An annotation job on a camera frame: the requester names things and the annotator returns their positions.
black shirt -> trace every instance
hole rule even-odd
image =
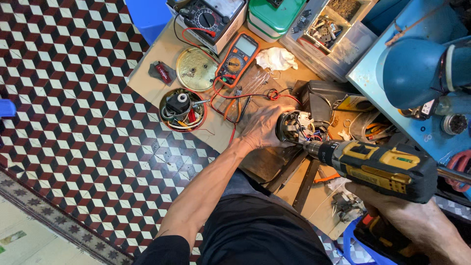
[[[197,264],[332,264],[309,223],[271,198],[224,196],[204,225]],[[135,264],[188,264],[181,236],[161,236]]]

orange multimeter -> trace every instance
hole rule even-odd
[[[224,61],[216,70],[216,76],[222,76],[219,81],[233,88],[249,64],[255,59],[260,51],[260,43],[245,32],[240,33],[231,43]]]

round metal lid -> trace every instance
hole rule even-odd
[[[218,60],[213,52],[202,49]],[[176,72],[180,83],[194,91],[210,89],[217,69],[218,64],[196,47],[184,50],[177,59]]]

green plastic container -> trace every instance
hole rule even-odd
[[[265,41],[275,42],[288,32],[305,2],[284,0],[278,8],[274,8],[266,0],[250,0],[249,29]]]

white cloth rag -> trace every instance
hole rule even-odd
[[[298,64],[294,62],[294,55],[285,48],[272,47],[262,50],[255,59],[259,66],[263,69],[270,68],[271,71],[284,71],[290,67],[298,69]]]

